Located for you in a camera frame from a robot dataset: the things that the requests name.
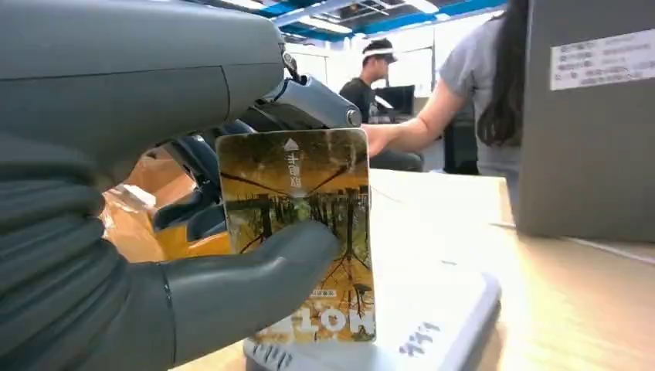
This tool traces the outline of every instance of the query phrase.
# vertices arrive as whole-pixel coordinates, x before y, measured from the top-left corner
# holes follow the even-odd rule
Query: desk
[[[428,218],[437,239],[429,246],[501,282],[501,316],[479,370],[655,367],[655,267],[490,225],[511,221],[502,179],[372,170],[371,183],[372,220],[389,209]],[[372,240],[382,233],[372,223]],[[175,371],[243,371],[244,364],[237,343]]]

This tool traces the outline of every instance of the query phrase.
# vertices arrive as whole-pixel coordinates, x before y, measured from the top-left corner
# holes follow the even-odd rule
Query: man
[[[397,59],[393,55],[393,45],[387,39],[371,42],[364,48],[363,54],[359,77],[347,82],[339,91],[339,95],[357,106],[361,112],[361,121],[370,124],[374,121],[372,116],[377,112],[375,92],[371,85],[386,78],[389,65]],[[371,158],[371,167],[421,172],[423,159],[413,153],[384,150]]]

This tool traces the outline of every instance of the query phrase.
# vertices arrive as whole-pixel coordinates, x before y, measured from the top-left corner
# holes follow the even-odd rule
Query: arrow symbol
[[[289,138],[287,143],[284,145],[284,151],[297,151],[298,148],[298,143],[296,143],[293,139]]]

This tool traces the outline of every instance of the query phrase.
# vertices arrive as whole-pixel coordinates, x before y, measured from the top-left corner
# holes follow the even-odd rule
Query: long dark hair
[[[528,13],[529,0],[509,0],[498,16],[503,24],[496,38],[491,102],[477,124],[477,137],[489,146],[521,144]]]

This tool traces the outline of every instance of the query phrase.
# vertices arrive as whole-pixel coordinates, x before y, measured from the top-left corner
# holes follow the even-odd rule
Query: ceiling
[[[272,19],[288,42],[337,42],[467,13],[495,9],[505,0],[186,0]]]

